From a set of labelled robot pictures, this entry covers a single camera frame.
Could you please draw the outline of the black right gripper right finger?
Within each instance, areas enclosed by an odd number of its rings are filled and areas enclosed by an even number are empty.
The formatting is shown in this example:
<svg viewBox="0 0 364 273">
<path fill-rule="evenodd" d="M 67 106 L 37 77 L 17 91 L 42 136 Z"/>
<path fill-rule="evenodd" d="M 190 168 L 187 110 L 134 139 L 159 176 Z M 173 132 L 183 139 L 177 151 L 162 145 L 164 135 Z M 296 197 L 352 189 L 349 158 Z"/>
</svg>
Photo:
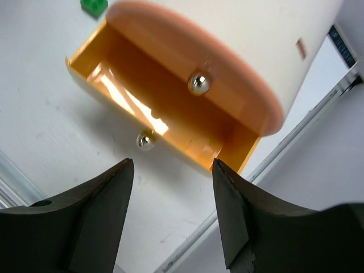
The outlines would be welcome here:
<svg viewBox="0 0 364 273">
<path fill-rule="evenodd" d="M 225 266 L 230 272 L 362 272 L 363 204 L 316 211 L 212 169 Z"/>
</svg>

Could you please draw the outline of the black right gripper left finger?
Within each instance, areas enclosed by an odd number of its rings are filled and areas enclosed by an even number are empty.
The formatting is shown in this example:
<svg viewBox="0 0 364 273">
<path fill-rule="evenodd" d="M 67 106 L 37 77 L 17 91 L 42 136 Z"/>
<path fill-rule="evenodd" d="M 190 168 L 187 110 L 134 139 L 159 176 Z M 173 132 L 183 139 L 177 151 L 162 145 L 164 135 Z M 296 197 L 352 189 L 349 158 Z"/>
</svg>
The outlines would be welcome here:
<svg viewBox="0 0 364 273">
<path fill-rule="evenodd" d="M 134 179 L 124 159 L 30 206 L 1 210 L 2 272 L 113 272 Z"/>
</svg>

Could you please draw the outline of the yellow orange drawer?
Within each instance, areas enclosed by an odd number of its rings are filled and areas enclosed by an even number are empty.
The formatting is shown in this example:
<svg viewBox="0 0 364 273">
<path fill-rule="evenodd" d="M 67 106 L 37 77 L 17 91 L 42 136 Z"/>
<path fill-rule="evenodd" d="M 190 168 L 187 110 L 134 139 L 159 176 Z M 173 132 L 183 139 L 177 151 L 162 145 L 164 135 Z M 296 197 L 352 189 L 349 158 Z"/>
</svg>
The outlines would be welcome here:
<svg viewBox="0 0 364 273">
<path fill-rule="evenodd" d="M 242 172 L 260 140 L 106 22 L 65 63 L 80 88 L 198 168 L 219 159 Z"/>
</svg>

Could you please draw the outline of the salmon orange top drawer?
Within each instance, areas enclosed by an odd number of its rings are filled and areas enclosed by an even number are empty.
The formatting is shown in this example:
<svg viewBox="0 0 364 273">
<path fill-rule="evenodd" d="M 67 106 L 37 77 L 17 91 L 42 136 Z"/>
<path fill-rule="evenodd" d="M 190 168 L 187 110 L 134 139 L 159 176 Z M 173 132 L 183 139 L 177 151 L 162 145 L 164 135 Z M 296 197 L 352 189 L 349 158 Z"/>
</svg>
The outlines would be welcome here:
<svg viewBox="0 0 364 273">
<path fill-rule="evenodd" d="M 284 121 L 278 96 L 246 46 L 253 33 L 238 25 L 247 1 L 119 1 L 108 24 L 186 85 L 260 135 L 276 133 Z"/>
</svg>

